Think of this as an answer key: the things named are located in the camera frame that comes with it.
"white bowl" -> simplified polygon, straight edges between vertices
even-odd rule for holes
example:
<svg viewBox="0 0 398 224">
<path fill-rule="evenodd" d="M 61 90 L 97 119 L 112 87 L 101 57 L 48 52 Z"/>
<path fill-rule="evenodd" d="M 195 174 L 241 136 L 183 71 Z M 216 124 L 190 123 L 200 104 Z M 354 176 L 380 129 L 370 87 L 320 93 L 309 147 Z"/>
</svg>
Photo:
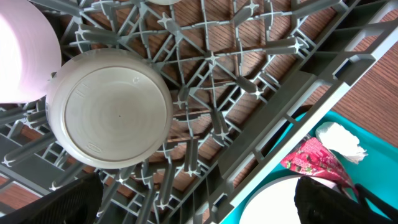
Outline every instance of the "white bowl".
<svg viewBox="0 0 398 224">
<path fill-rule="evenodd" d="M 57 36 L 27 0 L 0 0 L 0 103 L 26 103 L 47 92 L 61 67 Z"/>
<path fill-rule="evenodd" d="M 105 169 L 147 159 L 172 123 L 163 78 L 119 49 L 91 50 L 69 60 L 52 80 L 46 105 L 52 131 L 65 150 Z"/>
<path fill-rule="evenodd" d="M 181 0 L 148 0 L 149 2 L 155 3 L 155 4 L 161 4 L 161 5 L 171 5 L 175 4 Z"/>
</svg>

